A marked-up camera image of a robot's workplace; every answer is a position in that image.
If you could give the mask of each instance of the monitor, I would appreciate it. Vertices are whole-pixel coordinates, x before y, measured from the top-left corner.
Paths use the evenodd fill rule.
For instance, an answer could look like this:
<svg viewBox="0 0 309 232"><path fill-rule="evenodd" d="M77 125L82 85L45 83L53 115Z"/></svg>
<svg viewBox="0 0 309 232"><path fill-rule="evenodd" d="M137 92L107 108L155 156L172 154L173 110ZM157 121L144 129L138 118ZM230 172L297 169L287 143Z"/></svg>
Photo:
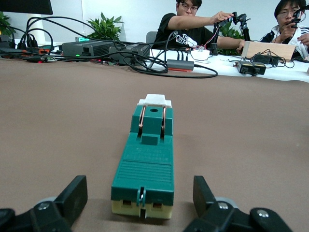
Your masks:
<svg viewBox="0 0 309 232"><path fill-rule="evenodd" d="M0 11L52 15L50 0L0 0Z"/></svg>

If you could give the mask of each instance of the chair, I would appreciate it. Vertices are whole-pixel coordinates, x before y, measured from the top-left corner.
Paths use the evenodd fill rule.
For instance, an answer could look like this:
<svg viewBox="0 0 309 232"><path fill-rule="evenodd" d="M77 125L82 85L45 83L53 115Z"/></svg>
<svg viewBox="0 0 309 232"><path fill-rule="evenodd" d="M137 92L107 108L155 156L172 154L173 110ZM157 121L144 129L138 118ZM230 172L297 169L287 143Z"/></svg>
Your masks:
<svg viewBox="0 0 309 232"><path fill-rule="evenodd" d="M155 41L155 37L156 37L156 33L157 31L150 31L146 34L146 43L153 43Z"/></svg>

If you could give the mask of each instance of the wooden block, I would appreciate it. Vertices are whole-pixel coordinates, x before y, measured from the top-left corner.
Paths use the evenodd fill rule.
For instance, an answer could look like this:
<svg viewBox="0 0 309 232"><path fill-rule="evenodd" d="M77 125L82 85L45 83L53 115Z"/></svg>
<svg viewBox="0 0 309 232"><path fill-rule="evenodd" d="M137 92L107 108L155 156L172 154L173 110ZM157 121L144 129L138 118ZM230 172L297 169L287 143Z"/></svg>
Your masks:
<svg viewBox="0 0 309 232"><path fill-rule="evenodd" d="M290 60L292 58L295 48L296 48L295 45L289 45L289 44L246 41L241 57L252 58L255 54L259 52L262 53L267 49L269 49L272 52L270 55L275 56L274 55L275 53L279 57L283 57L286 60Z"/></svg>

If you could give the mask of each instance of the black t-shirt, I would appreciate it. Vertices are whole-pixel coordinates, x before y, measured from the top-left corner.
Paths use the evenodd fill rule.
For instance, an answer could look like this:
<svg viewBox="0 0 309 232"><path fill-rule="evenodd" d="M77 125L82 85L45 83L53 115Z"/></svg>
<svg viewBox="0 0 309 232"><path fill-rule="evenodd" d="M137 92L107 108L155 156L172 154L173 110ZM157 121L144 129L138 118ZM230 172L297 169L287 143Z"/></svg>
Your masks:
<svg viewBox="0 0 309 232"><path fill-rule="evenodd" d="M169 35L174 30L167 30L166 27L169 24L170 19L176 16L174 13L169 13L163 16L158 32L156 34L155 42L166 41ZM196 45L204 45L212 36L213 33L207 28L194 28L189 30L177 30L178 35L175 39L168 43L168 48L180 48L180 47L192 47ZM166 43L164 44L154 44L154 49L164 49Z"/></svg>

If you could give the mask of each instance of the black device box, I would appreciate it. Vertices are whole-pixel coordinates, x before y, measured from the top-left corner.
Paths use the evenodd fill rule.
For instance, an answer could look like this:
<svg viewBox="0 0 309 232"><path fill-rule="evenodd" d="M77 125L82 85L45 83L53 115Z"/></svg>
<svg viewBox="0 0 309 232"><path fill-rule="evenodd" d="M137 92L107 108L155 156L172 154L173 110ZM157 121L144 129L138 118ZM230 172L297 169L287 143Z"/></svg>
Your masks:
<svg viewBox="0 0 309 232"><path fill-rule="evenodd" d="M194 69L194 62L187 60L168 59L167 65L169 70L192 71Z"/></svg>
<svg viewBox="0 0 309 232"><path fill-rule="evenodd" d="M10 48L10 37L7 35L0 35L0 47Z"/></svg>
<svg viewBox="0 0 309 232"><path fill-rule="evenodd" d="M99 57L108 54L109 49L113 44L112 41L106 42L95 40L63 43L62 52L64 56L68 57L74 57L76 55Z"/></svg>
<svg viewBox="0 0 309 232"><path fill-rule="evenodd" d="M251 75L264 75L266 66L261 62L248 62L239 61L237 64L237 70L239 73L251 74Z"/></svg>
<svg viewBox="0 0 309 232"><path fill-rule="evenodd" d="M263 64L271 64L273 66L277 66L279 63L280 57L277 56L269 56L269 55L255 55L253 57L253 61L263 63Z"/></svg>
<svg viewBox="0 0 309 232"><path fill-rule="evenodd" d="M119 64L126 64L124 61L125 56L131 56L135 53L144 57L149 57L150 54L150 46L147 44L132 44L127 45L125 49L122 49L120 46L117 45L110 47L110 53L118 52L116 54L110 55L110 58L117 61Z"/></svg>

